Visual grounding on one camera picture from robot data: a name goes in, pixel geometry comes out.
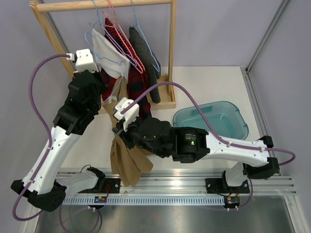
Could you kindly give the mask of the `tan pleated skirt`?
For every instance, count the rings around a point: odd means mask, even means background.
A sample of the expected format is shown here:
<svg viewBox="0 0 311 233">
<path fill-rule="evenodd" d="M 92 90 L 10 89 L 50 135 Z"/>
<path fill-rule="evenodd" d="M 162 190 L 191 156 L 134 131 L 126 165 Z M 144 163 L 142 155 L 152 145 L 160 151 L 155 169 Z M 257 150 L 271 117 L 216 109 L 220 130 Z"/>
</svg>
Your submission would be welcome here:
<svg viewBox="0 0 311 233">
<path fill-rule="evenodd" d="M 116 79 L 112 91 L 116 91 L 113 96 L 116 96 L 117 100 L 128 97 L 126 81 L 122 77 Z M 117 123 L 117 120 L 113 118 L 113 109 L 116 104 L 116 100 L 104 103 L 104 109 L 110 117 L 112 128 Z M 148 155 L 151 153 L 137 146 L 128 149 L 123 140 L 114 133 L 110 152 L 111 170 L 113 174 L 119 174 L 124 186 L 136 186 L 141 174 L 153 169 L 154 165 L 147 157 Z"/>
</svg>

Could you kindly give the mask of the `white skirt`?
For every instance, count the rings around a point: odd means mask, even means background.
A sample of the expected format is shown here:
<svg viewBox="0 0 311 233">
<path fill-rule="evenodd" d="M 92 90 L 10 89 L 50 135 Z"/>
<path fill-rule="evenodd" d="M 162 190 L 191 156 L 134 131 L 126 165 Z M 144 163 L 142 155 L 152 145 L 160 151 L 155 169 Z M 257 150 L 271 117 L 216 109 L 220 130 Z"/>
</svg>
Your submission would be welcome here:
<svg viewBox="0 0 311 233">
<path fill-rule="evenodd" d="M 97 57 L 97 64 L 109 76 L 115 79 L 124 77 L 128 80 L 130 61 L 95 29 L 92 30 L 92 44 Z"/>
</svg>

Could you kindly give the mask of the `red plaid skirt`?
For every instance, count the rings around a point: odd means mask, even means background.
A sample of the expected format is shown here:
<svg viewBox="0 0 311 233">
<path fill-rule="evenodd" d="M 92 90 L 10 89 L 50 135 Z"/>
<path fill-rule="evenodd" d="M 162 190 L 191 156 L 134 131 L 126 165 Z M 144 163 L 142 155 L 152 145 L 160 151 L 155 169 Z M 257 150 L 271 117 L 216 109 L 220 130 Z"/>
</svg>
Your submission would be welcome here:
<svg viewBox="0 0 311 233">
<path fill-rule="evenodd" d="M 146 71 L 140 74 L 135 68 L 130 68 L 128 74 L 128 84 L 127 84 L 127 96 L 129 99 L 135 100 L 138 98 L 144 91 L 144 84 L 142 78 L 147 78 L 148 75 Z M 106 100 L 112 93 L 113 87 L 115 85 L 116 79 L 109 76 L 104 69 L 101 69 L 101 77 L 103 82 L 108 86 L 108 89 L 102 94 L 102 100 Z M 143 97 L 139 102 L 139 116 L 142 121 L 151 117 L 151 106 L 147 100 L 147 97 Z"/>
</svg>

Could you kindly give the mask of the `pink wire hanger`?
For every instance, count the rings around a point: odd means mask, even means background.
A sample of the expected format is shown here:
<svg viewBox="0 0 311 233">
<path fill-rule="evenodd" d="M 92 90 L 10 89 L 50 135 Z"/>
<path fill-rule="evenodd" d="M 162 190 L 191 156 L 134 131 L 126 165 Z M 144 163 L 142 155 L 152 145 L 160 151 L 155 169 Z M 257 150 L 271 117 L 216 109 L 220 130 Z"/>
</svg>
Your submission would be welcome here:
<svg viewBox="0 0 311 233">
<path fill-rule="evenodd" d="M 138 72 L 140 74 L 142 74 L 145 71 L 145 67 L 144 67 L 143 63 L 141 62 L 141 60 L 139 59 L 139 57 L 137 56 L 134 48 L 132 47 L 130 41 L 126 37 L 122 27 L 119 24 L 117 16 L 116 16 L 115 9 L 114 9 L 113 4 L 112 4 L 112 1 L 107 0 L 107 3 L 109 5 L 109 9 L 110 9 L 111 14 L 112 14 L 113 28 L 114 28 L 115 32 L 117 33 L 118 38 L 121 40 L 122 44 L 125 46 L 126 53 L 131 56 L 130 59 L 132 61 L 132 65 L 138 70 Z"/>
<path fill-rule="evenodd" d="M 110 41 L 117 46 L 119 52 L 129 59 L 130 64 L 139 72 L 139 74 L 142 74 L 145 71 L 144 65 L 137 56 L 134 48 L 129 42 L 129 39 L 120 26 L 112 1 L 107 0 L 106 3 L 108 4 L 111 13 L 111 15 L 109 15 L 103 11 L 106 16 L 104 20 L 104 30 L 106 35 Z"/>
</svg>

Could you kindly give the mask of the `red dotted skirt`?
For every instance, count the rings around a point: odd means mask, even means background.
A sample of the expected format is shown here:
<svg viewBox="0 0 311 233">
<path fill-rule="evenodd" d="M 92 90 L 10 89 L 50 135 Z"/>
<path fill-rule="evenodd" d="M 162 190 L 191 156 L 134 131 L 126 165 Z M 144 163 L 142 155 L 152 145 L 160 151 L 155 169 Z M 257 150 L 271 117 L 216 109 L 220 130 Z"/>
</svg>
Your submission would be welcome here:
<svg viewBox="0 0 311 233">
<path fill-rule="evenodd" d="M 129 42 L 129 39 L 123 35 L 123 31 L 119 31 L 116 28 L 108 17 L 104 20 L 104 29 L 110 42 L 116 46 L 117 50 L 124 55 L 130 61 L 130 64 L 139 72 L 143 88 L 146 90 L 149 85 L 148 74 L 141 59 Z"/>
</svg>

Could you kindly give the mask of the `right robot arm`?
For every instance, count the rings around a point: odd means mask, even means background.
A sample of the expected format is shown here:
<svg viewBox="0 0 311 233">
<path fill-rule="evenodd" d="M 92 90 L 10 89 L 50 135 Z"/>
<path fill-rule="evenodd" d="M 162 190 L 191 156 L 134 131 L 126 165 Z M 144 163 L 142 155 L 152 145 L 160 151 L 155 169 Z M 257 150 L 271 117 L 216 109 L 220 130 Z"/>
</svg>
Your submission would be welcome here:
<svg viewBox="0 0 311 233">
<path fill-rule="evenodd" d="M 217 195 L 249 193 L 248 179 L 268 179 L 279 171 L 277 158 L 269 155 L 272 139 L 269 136 L 257 141 L 233 140 L 242 148 L 226 145 L 204 129 L 172 127 L 167 121 L 149 117 L 136 120 L 127 127 L 118 121 L 112 131 L 131 149 L 138 146 L 152 154 L 182 164 L 200 160 L 220 159 L 236 164 L 222 172 L 220 178 L 207 178 L 206 190 Z"/>
</svg>

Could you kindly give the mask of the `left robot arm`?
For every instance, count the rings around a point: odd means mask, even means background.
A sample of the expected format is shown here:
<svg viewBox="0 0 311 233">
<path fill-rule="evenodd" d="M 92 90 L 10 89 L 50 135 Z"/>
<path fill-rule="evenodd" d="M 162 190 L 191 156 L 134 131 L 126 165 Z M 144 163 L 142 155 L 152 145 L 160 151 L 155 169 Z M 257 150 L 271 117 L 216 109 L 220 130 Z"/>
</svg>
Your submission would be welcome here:
<svg viewBox="0 0 311 233">
<path fill-rule="evenodd" d="M 67 196 L 86 190 L 95 193 L 104 190 L 105 174 L 94 167 L 69 178 L 56 175 L 74 144 L 98 114 L 105 90 L 100 72 L 74 73 L 65 103 L 48 130 L 45 148 L 29 173 L 11 185 L 19 197 L 26 197 L 36 208 L 53 212 Z"/>
</svg>

